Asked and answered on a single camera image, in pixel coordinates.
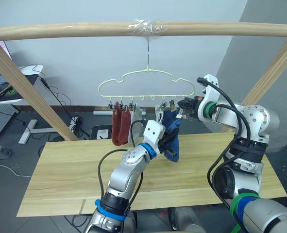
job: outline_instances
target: gray wall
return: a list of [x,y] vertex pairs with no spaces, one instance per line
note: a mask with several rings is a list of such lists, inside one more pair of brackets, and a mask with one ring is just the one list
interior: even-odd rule
[[[287,1],[248,0],[241,22],[287,24]],[[218,70],[220,87],[235,102],[242,102],[256,81],[270,65],[286,38],[234,36]],[[274,110],[280,126],[272,134],[269,151],[287,144],[287,69],[262,97],[258,104]],[[208,124],[213,132],[218,125]]]
[[[0,0],[0,27],[43,23],[158,21],[238,22],[247,0]],[[195,82],[207,73],[216,75],[231,36],[168,36],[150,43],[150,68]],[[44,65],[47,82],[72,98],[73,105],[107,105],[98,95],[100,83],[145,69],[147,41],[142,37],[54,38],[8,41],[20,66]],[[121,85],[108,84],[107,95],[183,94],[191,86],[174,84],[164,75],[133,75]],[[41,84],[36,86],[50,104],[58,104]],[[139,101],[141,106],[161,102]]]

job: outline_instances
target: floor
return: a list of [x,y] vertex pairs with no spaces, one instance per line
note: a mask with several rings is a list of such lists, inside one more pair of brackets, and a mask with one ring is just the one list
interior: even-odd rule
[[[63,112],[59,116],[68,124],[69,119]],[[88,133],[95,125],[111,124],[111,116],[94,116],[92,113],[71,113],[79,114],[83,118],[82,128]],[[35,112],[21,112],[16,118],[25,122],[31,119],[38,119],[37,128],[50,127],[41,116]],[[154,114],[148,114],[146,119],[154,119]],[[39,148],[48,141],[49,135],[37,134],[30,138],[25,145],[19,145],[20,139],[25,128],[22,123],[14,119],[10,120],[0,134],[0,145],[11,149],[13,155],[8,160],[0,161],[1,165],[12,168],[20,175],[32,175],[39,158]],[[184,121],[181,125],[180,133],[209,133],[210,131],[197,120]],[[51,134],[50,140],[57,134]],[[287,147],[278,152],[268,154],[280,181],[287,191]],[[16,217],[24,192],[27,188],[29,178],[16,177],[9,170],[0,167],[0,232],[2,233],[75,233],[74,229],[63,216],[47,217]],[[195,213],[203,222],[208,233],[227,233],[236,225],[229,211],[223,205],[194,206]],[[139,233],[170,231],[167,209],[153,209],[138,211],[138,230]],[[85,217],[75,218],[75,223],[79,225],[84,222]],[[79,228],[82,232],[86,223]]]

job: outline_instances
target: wooden tabletop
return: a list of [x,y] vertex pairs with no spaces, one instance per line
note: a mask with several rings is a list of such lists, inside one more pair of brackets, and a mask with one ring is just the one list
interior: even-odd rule
[[[144,171],[143,184],[133,210],[220,203],[210,188],[208,168],[232,140],[233,133],[179,136],[180,159],[174,163],[163,155]],[[97,176],[99,160],[116,147],[110,139],[50,142],[44,147],[17,216],[90,214],[100,197]],[[123,152],[109,155],[101,167],[105,187]],[[286,196],[269,161],[264,156],[260,196]]]

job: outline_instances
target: white wire hanger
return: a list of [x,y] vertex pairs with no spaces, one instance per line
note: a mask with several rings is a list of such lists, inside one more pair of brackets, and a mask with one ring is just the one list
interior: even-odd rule
[[[150,97],[152,100],[155,99],[155,97],[162,97],[163,100],[166,99],[166,97],[171,97],[173,100],[176,99],[176,97],[187,97],[187,96],[193,96],[194,93],[195,93],[195,85],[190,81],[190,80],[187,80],[187,79],[182,79],[182,78],[178,78],[177,80],[174,80],[173,78],[173,75],[168,73],[168,72],[165,72],[165,71],[162,71],[162,70],[157,70],[157,69],[150,69],[149,67],[149,59],[150,59],[150,48],[149,48],[149,37],[147,37],[148,39],[148,63],[147,63],[147,68],[144,69],[144,70],[136,70],[136,71],[132,71],[132,72],[129,72],[129,73],[126,73],[122,76],[122,80],[121,81],[118,81],[116,79],[109,79],[109,80],[106,80],[104,82],[102,82],[99,86],[98,86],[98,93],[99,95],[101,95],[102,97],[107,97],[109,100],[111,100],[112,98],[119,98],[120,100],[123,100],[123,98],[130,98],[131,101],[134,100],[134,98],[141,98],[141,100],[144,100],[145,97]],[[178,81],[185,81],[189,84],[192,85],[193,87],[193,92],[190,93],[190,94],[179,94],[179,95],[117,95],[117,96],[114,96],[114,95],[103,95],[101,94],[100,92],[100,89],[101,87],[106,84],[106,83],[109,83],[109,82],[112,82],[112,81],[115,81],[116,83],[122,83],[125,81],[125,77],[126,76],[129,76],[131,74],[137,74],[137,73],[146,73],[146,72],[158,72],[158,73],[163,73],[163,74],[166,74],[166,75],[169,75],[170,76],[170,80],[174,83],[177,83]]]

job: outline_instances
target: wooden frame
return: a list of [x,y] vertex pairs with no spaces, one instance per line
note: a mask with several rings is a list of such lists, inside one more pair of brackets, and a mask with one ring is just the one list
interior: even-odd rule
[[[147,31],[136,22],[68,23],[15,26],[0,28],[0,40],[21,40],[78,36],[141,36],[141,35],[251,35],[287,37],[287,25],[267,23],[155,22]],[[287,67],[287,42],[259,81],[246,96],[243,104],[256,104]],[[0,73],[29,104],[65,140],[78,140],[53,111],[44,98],[26,80],[14,62],[0,47]]]

